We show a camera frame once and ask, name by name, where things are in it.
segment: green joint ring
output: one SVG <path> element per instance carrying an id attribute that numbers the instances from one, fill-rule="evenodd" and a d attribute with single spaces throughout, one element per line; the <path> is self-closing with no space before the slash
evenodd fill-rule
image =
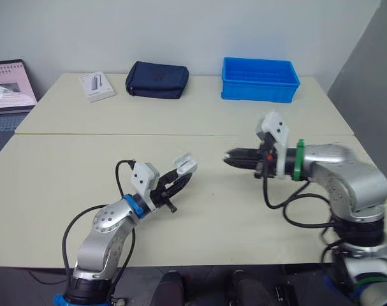
<path id="1" fill-rule="evenodd" d="M 303 139 L 299 139 L 296 144 L 296 154 L 295 154 L 295 164 L 294 164 L 294 172 L 293 172 L 293 180 L 298 182 L 301 180 L 301 167 L 303 160 L 303 148 L 304 148 Z"/>

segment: white wall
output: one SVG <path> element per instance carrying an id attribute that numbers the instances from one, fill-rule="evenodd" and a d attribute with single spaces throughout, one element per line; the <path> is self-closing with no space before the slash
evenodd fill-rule
<path id="1" fill-rule="evenodd" d="M 328 90 L 379 0 L 0 0 L 0 60 L 43 94 L 65 71 L 135 61 L 220 75 L 224 56 L 289 59 Z"/>

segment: person's leg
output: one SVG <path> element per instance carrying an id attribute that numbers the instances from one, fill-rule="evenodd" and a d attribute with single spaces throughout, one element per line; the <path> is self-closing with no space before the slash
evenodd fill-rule
<path id="1" fill-rule="evenodd" d="M 237 270 L 233 274 L 236 306 L 274 306 L 274 301 L 263 283 L 249 273 Z"/>
<path id="2" fill-rule="evenodd" d="M 183 278 L 176 271 L 168 272 L 157 285 L 150 306 L 183 305 L 185 305 Z"/>

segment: laptop screen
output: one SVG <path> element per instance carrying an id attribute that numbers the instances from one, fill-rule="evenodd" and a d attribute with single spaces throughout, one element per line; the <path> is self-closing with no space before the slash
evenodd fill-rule
<path id="1" fill-rule="evenodd" d="M 0 62 L 0 110 L 37 103 L 22 60 Z"/>

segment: black cable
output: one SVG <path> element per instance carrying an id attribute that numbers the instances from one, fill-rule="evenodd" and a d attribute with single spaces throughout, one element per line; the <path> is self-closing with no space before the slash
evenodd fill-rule
<path id="1" fill-rule="evenodd" d="M 318 224 L 304 224 L 304 223 L 299 223 L 296 221 L 291 220 L 287 216 L 287 207 L 288 205 L 295 200 L 299 200 L 301 198 L 318 198 L 320 200 L 323 200 L 329 204 L 329 201 L 324 198 L 323 196 L 315 193 L 304 193 L 300 194 L 305 188 L 308 187 L 310 184 L 309 180 L 298 190 L 296 190 L 291 196 L 288 197 L 285 201 L 278 205 L 272 205 L 270 203 L 270 200 L 268 199 L 268 153 L 264 153 L 264 164 L 263 164 L 263 196 L 264 196 L 264 201 L 267 205 L 268 208 L 270 209 L 278 209 L 278 208 L 283 208 L 282 209 L 282 215 L 284 216 L 285 220 L 289 222 L 290 224 L 294 226 L 298 226 L 300 228 L 329 228 L 332 227 L 333 224 L 331 222 L 328 223 L 318 223 Z"/>
<path id="2" fill-rule="evenodd" d="M 39 284 L 42 284 L 42 285 L 57 285 L 57 284 L 62 284 L 63 282 L 66 282 L 66 279 L 63 279 L 63 280 L 60 280 L 58 282 L 45 282 L 39 278 L 37 278 L 37 276 L 35 276 L 35 274 L 33 274 L 32 271 L 27 271 L 29 273 L 29 275 L 36 281 L 38 282 Z"/>
<path id="3" fill-rule="evenodd" d="M 83 210 L 78 215 L 76 215 L 73 220 L 71 220 L 71 222 L 68 224 L 66 230 L 64 231 L 63 240 L 61 242 L 61 252 L 63 255 L 64 269 L 66 271 L 66 289 L 64 291 L 64 294 L 67 293 L 67 290 L 70 286 L 70 277 L 71 277 L 70 266 L 69 266 L 68 257 L 67 257 L 67 249 L 66 249 L 66 241 L 67 241 L 68 233 L 70 232 L 70 229 L 73 227 L 73 225 L 76 223 L 76 221 L 79 220 L 79 218 L 81 218 L 83 215 L 85 215 L 86 213 L 88 213 L 92 210 L 103 208 L 105 206 L 106 205 L 97 205 L 97 206 L 87 208 L 86 210 Z"/>
<path id="4" fill-rule="evenodd" d="M 324 275 L 327 275 L 329 276 L 329 278 L 331 278 L 331 281 L 333 283 L 335 283 L 335 281 L 332 279 L 332 277 L 327 273 L 326 271 L 326 267 L 325 267 L 325 256 L 326 256 L 326 253 L 329 251 L 329 250 L 332 250 L 334 247 L 336 247 L 337 245 L 340 245 L 340 244 L 343 244 L 345 242 L 345 240 L 343 238 L 335 241 L 335 242 L 332 242 L 331 244 L 328 244 L 322 251 L 321 253 L 321 258 L 319 260 L 319 264 L 321 265 L 321 268 L 322 268 L 322 272 Z"/>
<path id="5" fill-rule="evenodd" d="M 333 222 L 332 216 L 330 216 L 328 223 L 331 223 L 331 222 Z M 319 237 L 320 237 L 321 241 L 322 241 L 325 245 L 328 245 L 328 244 L 329 244 L 329 243 L 326 241 L 326 239 L 325 239 L 325 234 L 326 234 L 326 232 L 327 232 L 328 230 L 329 230 L 329 227 L 324 228 L 323 231 L 319 234 Z"/>
<path id="6" fill-rule="evenodd" d="M 268 157 L 267 153 L 264 154 L 264 165 L 263 165 L 263 196 L 264 196 L 264 202 L 270 209 L 278 209 L 283 207 L 285 204 L 289 203 L 291 198 L 296 196 L 297 194 L 301 193 L 305 188 L 308 187 L 310 184 L 309 181 L 307 181 L 301 188 L 297 189 L 291 196 L 288 197 L 285 201 L 278 205 L 272 205 L 270 203 L 270 199 L 268 198 Z"/>
<path id="7" fill-rule="evenodd" d="M 127 163 L 131 167 L 131 169 L 134 170 L 135 161 L 134 160 L 123 159 L 122 161 L 119 161 L 117 163 L 117 166 L 115 166 L 115 179 L 117 181 L 117 186 L 118 186 L 119 193 L 121 194 L 121 198 L 124 197 L 124 192 L 122 191 L 121 183 L 119 181 L 118 171 L 119 171 L 119 166 L 122 165 L 122 164 L 125 164 L 125 163 Z"/>
<path id="8" fill-rule="evenodd" d="M 111 295 L 114 293 L 115 291 L 115 287 L 117 286 L 119 280 L 121 279 L 122 277 L 122 274 L 124 273 L 124 270 L 125 268 L 127 267 L 128 263 L 129 263 L 129 260 L 131 259 L 131 256 L 132 256 L 132 253 L 134 251 L 134 247 L 135 247 L 135 240 L 136 240 L 136 237 L 135 237 L 135 229 L 133 228 L 132 229 L 132 244 L 131 244 L 131 248 L 129 249 L 129 252 L 128 252 L 128 256 L 127 258 L 125 259 L 125 262 L 124 264 L 122 265 L 122 268 L 121 270 L 119 270 L 118 274 L 117 274 L 117 277 L 115 278 L 115 280 L 113 281 L 112 285 L 111 285 L 111 288 L 107 294 L 107 301 L 109 302 L 110 299 L 111 299 Z"/>
<path id="9" fill-rule="evenodd" d="M 299 199 L 302 199 L 302 198 L 317 198 L 317 199 L 325 201 L 329 205 L 329 201 L 326 198 L 324 198 L 323 196 L 320 196 L 319 194 L 315 194 L 315 193 L 298 194 L 298 195 L 292 197 L 291 199 L 289 199 L 289 201 L 282 208 L 282 215 L 284 216 L 284 219 L 287 220 L 287 222 L 289 222 L 290 224 L 292 224 L 294 226 L 298 226 L 299 228 L 330 228 L 330 227 L 333 226 L 332 222 L 317 223 L 317 224 L 305 224 L 305 223 L 299 223 L 299 222 L 291 220 L 287 216 L 288 205 L 292 201 L 299 200 Z"/>

